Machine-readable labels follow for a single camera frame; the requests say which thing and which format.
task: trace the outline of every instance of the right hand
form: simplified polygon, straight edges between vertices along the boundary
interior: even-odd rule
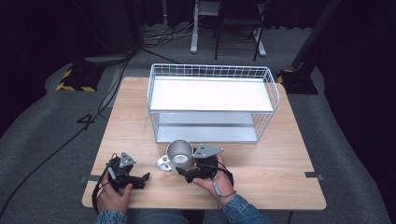
[[[220,156],[220,154],[218,154],[217,157],[218,157],[218,161],[224,164],[223,158]],[[220,163],[218,163],[218,167],[221,169],[225,169],[225,167],[223,167]],[[213,187],[213,182],[216,182],[216,184],[218,185],[221,193],[221,197],[219,197],[219,195],[216,193],[215,188]],[[224,174],[224,172],[222,172],[221,170],[217,171],[215,178],[213,178],[213,180],[194,178],[192,180],[192,183],[209,191],[209,193],[216,200],[219,199],[219,202],[223,205],[226,204],[235,196],[235,191],[233,190],[233,185],[231,184],[230,178],[228,178],[228,176]]]
[[[132,184],[128,184],[125,187],[123,193],[116,192],[111,184],[108,183],[108,171],[105,173],[102,179],[103,189],[97,199],[98,211],[120,211],[126,213],[128,210],[129,200],[132,194]]]

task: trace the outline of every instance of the sleeve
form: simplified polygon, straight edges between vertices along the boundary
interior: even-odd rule
[[[227,220],[232,224],[272,224],[272,221],[239,194],[235,195],[222,208]]]
[[[126,224],[127,216],[119,211],[103,211],[98,215],[96,224]]]

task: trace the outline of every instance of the chair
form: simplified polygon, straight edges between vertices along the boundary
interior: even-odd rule
[[[218,58],[219,42],[251,43],[253,39],[256,43],[253,61],[256,61],[257,53],[262,39],[263,15],[268,7],[269,0],[263,0],[264,10],[260,13],[257,5],[258,1],[253,0],[221,0],[219,15],[214,36],[216,37],[215,60]],[[220,39],[221,30],[250,30],[246,40]]]

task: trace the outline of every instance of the wire basket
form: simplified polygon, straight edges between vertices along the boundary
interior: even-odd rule
[[[258,142],[279,104],[268,67],[151,66],[148,112],[156,142]]]

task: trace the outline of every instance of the gray carpet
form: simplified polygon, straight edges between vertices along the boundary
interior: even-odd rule
[[[265,58],[252,61],[253,51],[225,47],[214,60],[213,30],[201,31],[196,54],[190,54],[191,38],[174,40],[149,49],[180,63],[268,66],[273,75],[290,64],[310,30],[265,30]],[[165,59],[139,50],[128,63],[125,76],[149,75],[153,63]],[[47,80],[46,96],[26,109],[0,139],[0,204],[40,162],[72,138],[84,124],[76,123],[87,114],[97,114],[120,65],[106,68],[97,92],[56,91],[69,64]],[[312,163],[325,178],[320,181],[327,208],[323,211],[294,211],[291,223],[390,223],[374,180],[356,157],[339,129],[326,98],[319,70],[312,78],[319,95],[289,95]],[[111,113],[110,106],[103,116]],[[24,183],[10,201],[0,223],[93,223],[94,211],[81,204],[85,178],[106,128],[98,117],[59,153],[45,162]],[[274,223],[287,223],[289,211],[263,211]]]

